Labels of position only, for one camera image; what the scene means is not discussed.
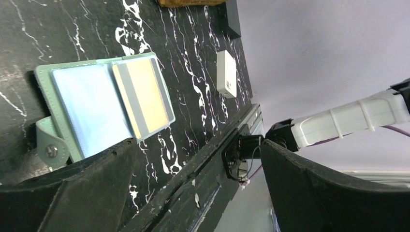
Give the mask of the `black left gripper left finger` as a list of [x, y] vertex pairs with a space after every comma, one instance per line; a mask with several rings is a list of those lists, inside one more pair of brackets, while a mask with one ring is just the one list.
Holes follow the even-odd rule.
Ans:
[[135, 139], [127, 139], [51, 173], [1, 186], [1, 231], [117, 231], [137, 148]]

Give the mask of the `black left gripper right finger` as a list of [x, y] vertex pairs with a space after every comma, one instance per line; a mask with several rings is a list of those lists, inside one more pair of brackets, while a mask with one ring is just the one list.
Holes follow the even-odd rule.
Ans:
[[283, 232], [407, 232], [410, 191], [353, 177], [265, 140], [261, 161]]

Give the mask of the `mint green card holder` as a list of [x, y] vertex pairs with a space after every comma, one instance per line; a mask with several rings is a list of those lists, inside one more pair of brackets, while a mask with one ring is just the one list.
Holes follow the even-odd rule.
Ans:
[[94, 156], [125, 139], [136, 139], [111, 66], [113, 62], [148, 56], [157, 58], [148, 52], [35, 68], [35, 78], [50, 111], [49, 117], [36, 122], [37, 153], [46, 165], [58, 168], [67, 161]]

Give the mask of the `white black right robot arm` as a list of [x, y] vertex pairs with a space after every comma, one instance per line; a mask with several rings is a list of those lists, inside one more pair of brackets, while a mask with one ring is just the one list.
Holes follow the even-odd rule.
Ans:
[[254, 176], [248, 160], [260, 158], [260, 145], [271, 140], [292, 152], [324, 144], [358, 131], [374, 132], [386, 128], [405, 136], [409, 132], [395, 127], [410, 120], [410, 81], [406, 79], [367, 98], [329, 109], [311, 116], [275, 123], [263, 135], [263, 115], [258, 104], [240, 117], [233, 137], [222, 152], [227, 177], [246, 186]]

